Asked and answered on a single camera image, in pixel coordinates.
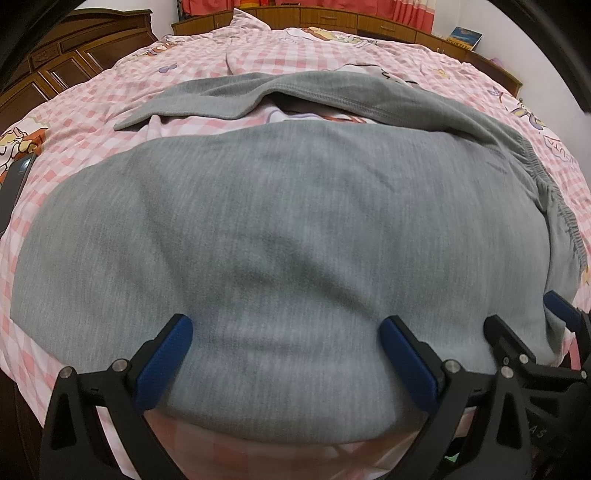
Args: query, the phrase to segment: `white wall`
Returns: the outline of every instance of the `white wall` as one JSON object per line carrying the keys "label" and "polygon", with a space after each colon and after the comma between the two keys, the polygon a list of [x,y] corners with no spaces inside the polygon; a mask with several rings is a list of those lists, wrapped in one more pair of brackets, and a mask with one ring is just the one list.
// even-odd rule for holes
{"label": "white wall", "polygon": [[172,33],[171,24],[178,22],[177,0],[86,0],[78,8],[111,8],[113,10],[150,9],[152,31],[158,38]]}
{"label": "white wall", "polygon": [[488,59],[498,57],[505,69],[523,82],[519,97],[562,139],[591,184],[591,115],[579,108],[542,51],[488,0],[439,0],[433,33],[447,37],[456,16],[456,25],[484,35],[476,48],[479,54]]}

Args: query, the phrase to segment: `black phone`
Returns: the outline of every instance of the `black phone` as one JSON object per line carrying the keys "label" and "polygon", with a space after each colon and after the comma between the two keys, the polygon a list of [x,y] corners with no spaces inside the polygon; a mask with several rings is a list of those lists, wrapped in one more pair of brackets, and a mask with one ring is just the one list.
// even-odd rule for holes
{"label": "black phone", "polygon": [[36,158],[36,153],[29,153],[25,157],[12,162],[8,169],[4,183],[0,187],[0,237],[8,228],[12,211],[21,196],[22,188],[27,182],[29,172]]}

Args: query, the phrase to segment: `bed sheet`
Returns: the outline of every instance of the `bed sheet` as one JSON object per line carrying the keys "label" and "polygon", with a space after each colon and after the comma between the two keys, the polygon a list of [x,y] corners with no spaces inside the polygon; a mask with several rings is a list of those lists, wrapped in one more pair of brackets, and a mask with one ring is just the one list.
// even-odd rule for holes
{"label": "bed sheet", "polygon": [[[264,72],[348,69],[406,82],[454,98],[519,131],[558,184],[576,215],[587,256],[591,256],[591,193],[579,165],[560,139],[502,86],[469,64],[422,46],[376,41],[315,28],[271,31],[256,18],[235,11],[229,27],[192,37],[166,36],[117,62],[90,81],[35,108],[0,137],[0,165],[7,168],[26,151],[39,158],[0,239],[0,368],[19,386],[43,423],[59,359],[44,352],[10,318],[18,254],[39,207],[63,180],[81,169],[152,138],[219,134],[260,125],[282,116],[263,103],[246,117],[223,121],[188,117],[161,123],[153,117],[137,132],[114,132],[131,110],[165,88],[200,77]],[[327,113],[337,121],[364,121]],[[158,172],[154,172],[157,181]],[[591,309],[591,274],[583,274],[576,306]],[[563,352],[570,347],[567,332]],[[137,478],[108,414],[101,419],[123,471]],[[384,436],[349,445],[262,445],[231,438],[150,411],[146,418],[173,459],[196,479],[372,479],[391,469],[414,439]],[[465,429],[466,417],[462,428]]]}

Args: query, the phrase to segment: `blue gripper pad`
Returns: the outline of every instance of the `blue gripper pad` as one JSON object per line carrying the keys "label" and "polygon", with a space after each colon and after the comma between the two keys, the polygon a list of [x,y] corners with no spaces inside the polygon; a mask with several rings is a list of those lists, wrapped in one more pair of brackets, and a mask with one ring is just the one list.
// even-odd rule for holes
{"label": "blue gripper pad", "polygon": [[138,411],[150,410],[158,404],[192,341],[193,322],[182,316],[138,376],[134,397]]}
{"label": "blue gripper pad", "polygon": [[550,290],[544,295],[545,307],[566,323],[566,328],[578,334],[581,331],[581,315],[569,302]]}
{"label": "blue gripper pad", "polygon": [[431,375],[415,349],[390,319],[379,326],[379,337],[386,356],[410,393],[414,404],[422,411],[437,411],[437,381]]}

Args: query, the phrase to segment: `silver bolt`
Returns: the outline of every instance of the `silver bolt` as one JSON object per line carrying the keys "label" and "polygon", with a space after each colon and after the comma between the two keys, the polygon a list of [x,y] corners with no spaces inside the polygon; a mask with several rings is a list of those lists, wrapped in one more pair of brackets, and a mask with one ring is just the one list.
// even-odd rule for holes
{"label": "silver bolt", "polygon": [[69,378],[74,369],[72,367],[64,367],[60,370],[61,378]]}
{"label": "silver bolt", "polygon": [[113,365],[111,365],[111,368],[113,370],[115,370],[116,372],[122,372],[123,370],[125,370],[127,368],[128,364],[129,364],[129,362],[125,358],[119,358],[119,360],[115,360],[113,362]]}
{"label": "silver bolt", "polygon": [[501,375],[505,378],[513,378],[513,369],[510,367],[501,368]]}
{"label": "silver bolt", "polygon": [[448,360],[447,362],[445,362],[445,370],[447,370],[451,374],[457,374],[461,370],[461,368],[462,367],[460,367],[460,364],[455,360]]}

